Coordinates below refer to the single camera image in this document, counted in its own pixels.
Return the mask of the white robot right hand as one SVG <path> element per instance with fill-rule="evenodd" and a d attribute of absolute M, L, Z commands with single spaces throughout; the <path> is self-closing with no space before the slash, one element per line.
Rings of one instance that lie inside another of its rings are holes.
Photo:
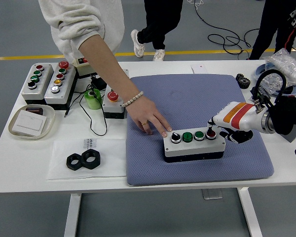
<path fill-rule="evenodd" d="M 230 102 L 215 116 L 208 120 L 208 127 L 218 126 L 224 129 L 220 136 L 237 144 L 249 141 L 253 130 L 265 132 L 262 126 L 264 112 L 256 113 L 253 104 Z"/>

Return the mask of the person's right hand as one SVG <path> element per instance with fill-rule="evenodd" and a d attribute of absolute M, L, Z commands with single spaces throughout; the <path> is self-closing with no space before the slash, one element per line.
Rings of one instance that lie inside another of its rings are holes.
<path fill-rule="evenodd" d="M 156 105 L 145 96 L 126 107 L 126 110 L 137 127 L 148 135 L 152 135 L 152 124 L 163 138 L 172 128 L 166 118 L 159 112 Z"/>

